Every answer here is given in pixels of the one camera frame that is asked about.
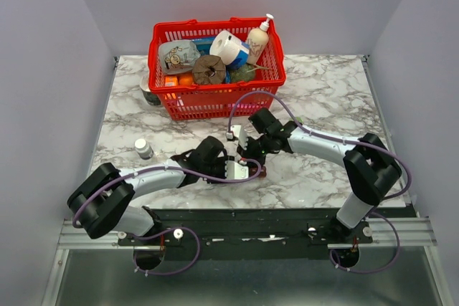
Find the brown weekly pill organizer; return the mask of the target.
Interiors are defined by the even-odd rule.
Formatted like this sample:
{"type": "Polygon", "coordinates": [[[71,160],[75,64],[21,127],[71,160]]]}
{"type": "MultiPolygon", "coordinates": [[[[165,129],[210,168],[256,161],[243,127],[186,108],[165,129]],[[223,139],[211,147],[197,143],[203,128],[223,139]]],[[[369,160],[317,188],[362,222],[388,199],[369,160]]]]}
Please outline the brown weekly pill organizer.
{"type": "Polygon", "coordinates": [[[260,170],[260,172],[258,173],[257,177],[258,178],[265,178],[267,175],[267,172],[266,172],[266,167],[262,167],[262,169],[260,170]]]}

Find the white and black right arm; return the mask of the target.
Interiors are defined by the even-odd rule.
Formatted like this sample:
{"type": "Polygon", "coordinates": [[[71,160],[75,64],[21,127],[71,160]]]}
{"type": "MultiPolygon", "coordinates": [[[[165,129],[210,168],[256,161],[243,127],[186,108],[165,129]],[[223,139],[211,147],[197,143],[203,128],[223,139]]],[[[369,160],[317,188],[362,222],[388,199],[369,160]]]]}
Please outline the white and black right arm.
{"type": "Polygon", "coordinates": [[[231,128],[239,142],[237,152],[243,158],[264,165],[266,155],[283,151],[315,156],[346,170],[352,192],[329,227],[331,237],[337,242],[344,243],[354,237],[359,222],[381,203],[402,175],[394,155],[375,134],[339,138],[311,130],[294,120],[282,124],[265,107],[251,115],[249,121],[259,138],[248,136],[236,125],[231,128]]]}

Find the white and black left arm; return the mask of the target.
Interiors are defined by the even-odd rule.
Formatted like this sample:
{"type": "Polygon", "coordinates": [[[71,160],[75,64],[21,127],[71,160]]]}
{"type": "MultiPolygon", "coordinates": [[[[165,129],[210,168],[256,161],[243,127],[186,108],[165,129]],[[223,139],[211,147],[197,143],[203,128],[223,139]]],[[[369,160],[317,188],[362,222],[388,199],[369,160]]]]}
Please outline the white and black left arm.
{"type": "Polygon", "coordinates": [[[146,167],[145,173],[142,168],[121,170],[104,163],[70,195],[67,206],[91,239],[118,230],[150,245],[158,239],[158,218],[147,207],[131,207],[129,203],[154,191],[191,185],[200,178],[221,183],[227,177],[229,162],[234,160],[221,141],[209,136],[197,148],[146,167]]]}

